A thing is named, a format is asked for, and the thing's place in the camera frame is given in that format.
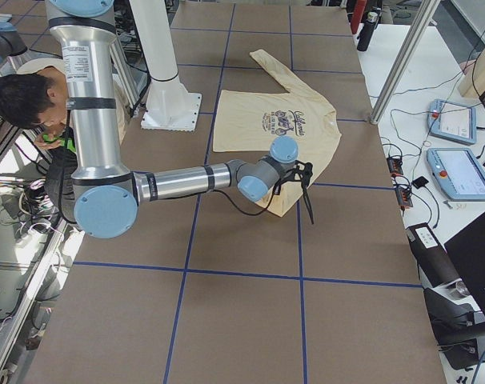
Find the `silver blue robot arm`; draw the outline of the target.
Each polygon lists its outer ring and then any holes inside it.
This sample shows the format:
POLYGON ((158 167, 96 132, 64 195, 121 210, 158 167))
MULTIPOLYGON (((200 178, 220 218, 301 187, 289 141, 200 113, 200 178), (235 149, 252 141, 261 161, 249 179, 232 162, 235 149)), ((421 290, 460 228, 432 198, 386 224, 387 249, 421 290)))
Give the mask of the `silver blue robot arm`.
MULTIPOLYGON (((145 127, 193 130, 201 97, 178 77, 166 9, 160 1, 131 4, 150 75, 145 127)), ((231 160, 160 173, 129 170, 120 141, 110 51, 116 39, 111 1, 48 1, 50 32, 66 68, 78 168, 73 174, 74 218, 90 236, 114 238, 129 230, 143 202, 170 200, 236 186, 256 202, 295 167, 294 139, 276 138, 255 164, 231 160)))

